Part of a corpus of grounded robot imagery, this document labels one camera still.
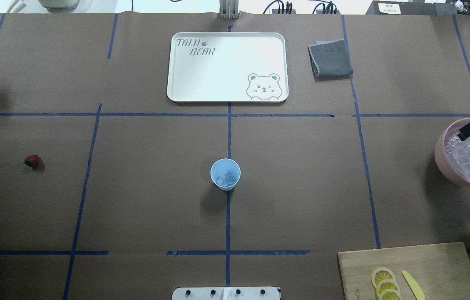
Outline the light blue plastic cup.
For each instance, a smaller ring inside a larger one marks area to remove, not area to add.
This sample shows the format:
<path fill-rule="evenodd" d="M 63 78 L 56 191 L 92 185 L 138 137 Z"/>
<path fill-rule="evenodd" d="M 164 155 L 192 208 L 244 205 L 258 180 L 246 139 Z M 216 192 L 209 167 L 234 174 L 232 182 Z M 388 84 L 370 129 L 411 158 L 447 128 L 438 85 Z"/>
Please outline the light blue plastic cup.
<path fill-rule="evenodd" d="M 217 160 L 210 169 L 210 178 L 220 190 L 233 190 L 241 178 L 240 166 L 232 159 Z"/>

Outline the red strawberry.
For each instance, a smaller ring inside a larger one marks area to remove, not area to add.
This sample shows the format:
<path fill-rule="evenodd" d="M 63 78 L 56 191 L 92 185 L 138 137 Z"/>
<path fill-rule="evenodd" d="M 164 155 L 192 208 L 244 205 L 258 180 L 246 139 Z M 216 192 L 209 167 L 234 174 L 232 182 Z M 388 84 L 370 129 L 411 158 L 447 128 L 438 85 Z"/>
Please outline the red strawberry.
<path fill-rule="evenodd" d="M 24 159 L 24 164 L 33 169 L 37 168 L 40 162 L 41 158 L 39 155 L 29 155 Z"/>

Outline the wooden cutting board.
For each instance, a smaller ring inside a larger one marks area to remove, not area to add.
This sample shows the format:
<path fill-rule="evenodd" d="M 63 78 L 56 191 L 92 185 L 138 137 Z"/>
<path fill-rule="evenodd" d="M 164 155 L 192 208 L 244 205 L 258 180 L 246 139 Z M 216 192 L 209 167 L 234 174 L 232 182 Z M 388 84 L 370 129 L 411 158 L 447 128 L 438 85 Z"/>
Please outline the wooden cutting board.
<path fill-rule="evenodd" d="M 470 260 L 462 242 L 342 251 L 338 254 L 347 300 L 375 300 L 371 275 L 380 267 L 395 275 L 402 298 L 415 298 L 402 272 L 419 284 L 427 300 L 470 300 Z"/>

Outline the black box with label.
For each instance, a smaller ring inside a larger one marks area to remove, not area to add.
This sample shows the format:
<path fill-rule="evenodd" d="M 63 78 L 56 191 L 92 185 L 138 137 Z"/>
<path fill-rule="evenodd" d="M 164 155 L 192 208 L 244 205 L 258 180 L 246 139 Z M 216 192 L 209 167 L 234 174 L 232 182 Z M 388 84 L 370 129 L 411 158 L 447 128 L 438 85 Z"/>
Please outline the black box with label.
<path fill-rule="evenodd" d="M 446 16 L 455 15 L 457 9 L 454 4 L 444 2 L 405 2 L 392 0 L 373 0 L 366 15 L 428 15 Z"/>

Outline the grey folded cloth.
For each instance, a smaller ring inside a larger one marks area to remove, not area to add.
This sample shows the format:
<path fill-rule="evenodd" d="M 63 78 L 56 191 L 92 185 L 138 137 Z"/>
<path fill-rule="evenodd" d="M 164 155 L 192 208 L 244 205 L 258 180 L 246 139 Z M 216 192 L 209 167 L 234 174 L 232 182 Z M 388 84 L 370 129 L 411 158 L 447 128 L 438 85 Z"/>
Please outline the grey folded cloth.
<path fill-rule="evenodd" d="M 317 41 L 308 45 L 308 53 L 317 78 L 341 78 L 353 74 L 345 39 Z"/>

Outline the yellow plastic knife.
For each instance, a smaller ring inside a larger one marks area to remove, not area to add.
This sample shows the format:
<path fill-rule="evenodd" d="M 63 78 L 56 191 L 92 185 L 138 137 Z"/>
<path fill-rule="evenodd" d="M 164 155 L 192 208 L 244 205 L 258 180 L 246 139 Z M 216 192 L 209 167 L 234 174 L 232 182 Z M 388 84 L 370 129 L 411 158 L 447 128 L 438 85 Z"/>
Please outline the yellow plastic knife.
<path fill-rule="evenodd" d="M 416 300 L 425 300 L 426 296 L 419 283 L 408 273 L 406 270 L 402 271 L 402 276 L 406 280 L 411 292 L 413 293 Z"/>

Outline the lemon slices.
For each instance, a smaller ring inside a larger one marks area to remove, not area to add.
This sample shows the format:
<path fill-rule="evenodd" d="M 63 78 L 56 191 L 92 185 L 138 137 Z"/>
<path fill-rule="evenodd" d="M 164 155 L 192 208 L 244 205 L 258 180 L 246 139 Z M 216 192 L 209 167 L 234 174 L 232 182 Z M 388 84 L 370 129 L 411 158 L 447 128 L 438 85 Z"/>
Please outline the lemon slices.
<path fill-rule="evenodd" d="M 371 284 L 377 300 L 402 300 L 396 275 L 389 268 L 378 267 L 373 270 Z"/>

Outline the cream bear tray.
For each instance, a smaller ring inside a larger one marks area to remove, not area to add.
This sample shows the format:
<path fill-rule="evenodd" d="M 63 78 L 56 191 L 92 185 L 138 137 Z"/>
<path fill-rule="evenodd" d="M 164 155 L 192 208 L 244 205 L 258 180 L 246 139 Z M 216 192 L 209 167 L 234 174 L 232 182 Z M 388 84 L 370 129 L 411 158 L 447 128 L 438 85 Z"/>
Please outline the cream bear tray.
<path fill-rule="evenodd" d="M 176 103 L 281 103 L 289 96 L 286 40 L 276 32 L 179 32 L 167 97 Z"/>

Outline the aluminium frame post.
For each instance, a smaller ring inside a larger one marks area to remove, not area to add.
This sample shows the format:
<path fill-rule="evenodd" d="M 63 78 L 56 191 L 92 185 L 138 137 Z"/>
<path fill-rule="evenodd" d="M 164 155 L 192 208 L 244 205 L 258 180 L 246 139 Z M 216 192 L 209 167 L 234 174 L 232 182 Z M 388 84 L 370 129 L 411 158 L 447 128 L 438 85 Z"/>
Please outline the aluminium frame post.
<path fill-rule="evenodd" d="M 238 19 L 240 17 L 239 2 L 239 0 L 219 0 L 219 19 Z"/>

